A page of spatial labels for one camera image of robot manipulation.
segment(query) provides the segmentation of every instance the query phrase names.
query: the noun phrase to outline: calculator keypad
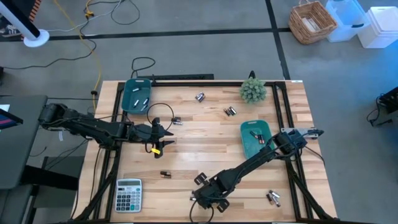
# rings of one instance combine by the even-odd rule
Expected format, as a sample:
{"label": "calculator keypad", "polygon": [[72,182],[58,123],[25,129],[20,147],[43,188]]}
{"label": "calculator keypad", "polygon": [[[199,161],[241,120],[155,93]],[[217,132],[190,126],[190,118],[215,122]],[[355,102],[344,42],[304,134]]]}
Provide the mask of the calculator keypad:
{"label": "calculator keypad", "polygon": [[118,191],[116,194],[116,211],[138,212],[141,208],[141,190]]}

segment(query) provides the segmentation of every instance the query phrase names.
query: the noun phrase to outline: teal tray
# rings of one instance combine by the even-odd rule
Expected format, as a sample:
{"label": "teal tray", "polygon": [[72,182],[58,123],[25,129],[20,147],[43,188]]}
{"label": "teal tray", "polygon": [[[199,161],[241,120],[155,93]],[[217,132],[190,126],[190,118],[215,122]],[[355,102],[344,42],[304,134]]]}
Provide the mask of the teal tray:
{"label": "teal tray", "polygon": [[[124,93],[122,100],[122,109],[129,114],[145,114],[150,106],[150,88],[151,83],[146,78],[132,78],[124,85]],[[139,91],[132,92],[133,89],[140,88]],[[149,98],[147,108],[141,111],[143,102]],[[134,103],[139,100],[138,105],[134,108]]]}
{"label": "teal tray", "polygon": [[[259,144],[259,140],[250,134],[250,131],[254,131],[256,134],[262,134],[264,141],[267,141],[272,137],[269,125],[263,120],[246,121],[241,124],[241,137],[243,152],[246,159],[250,159],[252,156],[257,154],[266,144]],[[274,143],[270,145],[271,149],[274,149]]]}

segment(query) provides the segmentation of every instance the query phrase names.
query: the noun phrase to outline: wooden table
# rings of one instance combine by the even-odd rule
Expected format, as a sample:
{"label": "wooden table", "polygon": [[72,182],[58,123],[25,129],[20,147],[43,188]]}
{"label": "wooden table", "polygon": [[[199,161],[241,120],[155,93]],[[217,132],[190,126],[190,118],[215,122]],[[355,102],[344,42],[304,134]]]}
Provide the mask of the wooden table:
{"label": "wooden table", "polygon": [[[312,116],[303,83],[292,81],[285,83],[295,127],[312,127]],[[117,86],[118,81],[103,82],[96,110],[97,118],[112,115]],[[154,159],[153,154],[146,153],[143,144],[123,143],[118,178],[142,179],[142,211],[116,213],[113,199],[111,221],[189,222],[188,215],[193,203],[189,201],[189,196],[192,190],[198,188],[193,179],[201,172],[211,177],[223,169],[236,167],[245,160],[239,132],[241,123],[263,119],[269,123],[272,135],[279,132],[272,90],[266,88],[267,98],[264,102],[258,105],[247,105],[239,97],[239,87],[154,87],[151,104],[159,102],[169,104],[175,115],[182,118],[183,126],[171,126],[169,131],[174,133],[174,136],[164,139],[173,139],[176,143],[167,146],[160,159]],[[205,93],[206,99],[199,103],[195,96],[201,91]],[[281,93],[279,93],[279,99],[285,127],[289,127]],[[238,112],[236,116],[227,116],[224,113],[223,108],[229,106],[233,106]],[[149,114],[150,118],[160,117],[165,128],[170,124],[171,112],[166,106],[155,106]],[[130,116],[129,118],[136,124],[149,124],[146,116]],[[320,153],[317,140],[308,140],[307,146]],[[94,170],[96,170],[96,175],[93,191],[96,192],[104,150],[100,150],[98,164],[94,168],[97,152],[97,143],[90,142],[80,176],[79,199],[75,216],[79,215],[90,201]],[[309,191],[325,211],[335,217],[335,207],[322,161],[306,150],[303,151],[302,161]],[[160,170],[171,171],[172,179],[161,178]],[[266,192],[270,189],[281,194],[281,207],[270,205],[267,201]],[[105,192],[99,217],[104,217],[107,198],[108,192]],[[305,217],[299,190],[298,198],[301,214]],[[215,209],[214,222],[295,220],[283,161],[271,161],[247,175],[236,186],[236,190],[228,197],[228,200],[231,205],[224,213]],[[195,206],[193,219],[207,221],[210,213],[209,210]]]}

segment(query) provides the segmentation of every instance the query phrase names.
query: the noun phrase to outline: white container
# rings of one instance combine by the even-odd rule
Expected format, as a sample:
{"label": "white container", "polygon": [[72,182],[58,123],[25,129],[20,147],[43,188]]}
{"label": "white container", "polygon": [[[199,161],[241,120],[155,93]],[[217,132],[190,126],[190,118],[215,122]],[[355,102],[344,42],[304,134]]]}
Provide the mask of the white container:
{"label": "white container", "polygon": [[330,42],[351,40],[370,24],[357,0],[329,0],[326,9],[338,23],[338,27],[328,36]]}
{"label": "white container", "polygon": [[371,25],[358,33],[366,49],[383,49],[398,39],[398,8],[371,7],[366,13]]}

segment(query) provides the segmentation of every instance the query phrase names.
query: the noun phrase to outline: concrete floor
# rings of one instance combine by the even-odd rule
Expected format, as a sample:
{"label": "concrete floor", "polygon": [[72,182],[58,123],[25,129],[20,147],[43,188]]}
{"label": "concrete floor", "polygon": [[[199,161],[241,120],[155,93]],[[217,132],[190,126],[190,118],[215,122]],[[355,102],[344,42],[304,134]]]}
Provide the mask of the concrete floor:
{"label": "concrete floor", "polygon": [[[133,25],[120,26],[109,16],[92,21],[87,34],[136,32],[258,29],[271,28],[263,0],[183,1],[133,0],[141,18]],[[59,0],[76,22],[84,22],[85,2]],[[289,12],[296,1],[271,0],[278,28],[288,27]],[[370,6],[398,6],[396,0],[359,0],[365,11]],[[137,14],[124,3],[115,18],[130,21]],[[112,9],[102,4],[96,14]],[[52,1],[43,1],[35,24],[44,29],[69,29],[70,25]],[[76,35],[54,32],[52,35]],[[398,220],[398,124],[372,128],[366,115],[375,108],[374,99],[398,85],[398,42],[386,49],[363,49],[358,38],[342,43],[323,40],[301,45],[289,32],[280,33],[291,79],[303,80],[315,126],[325,130],[320,138],[326,171],[342,220],[369,223],[396,223]],[[97,54],[103,66],[103,80],[125,80],[131,74],[131,60],[148,56],[155,66],[140,75],[214,73],[216,79],[243,79],[255,70],[261,79],[284,79],[272,33],[188,35],[98,39]],[[24,67],[45,65],[55,58],[73,58],[88,53],[79,40],[55,40],[37,49],[20,42],[1,42],[1,65]],[[46,94],[49,97],[90,98],[96,78],[95,61],[90,57],[75,62],[57,62],[49,68],[6,70],[0,95]],[[85,112],[89,100],[51,100]],[[44,156],[81,142],[65,133],[40,130],[32,154],[44,146]],[[81,147],[74,156],[83,156]],[[39,166],[43,157],[29,160]],[[70,215],[68,208],[42,209],[35,222],[58,222]]]}

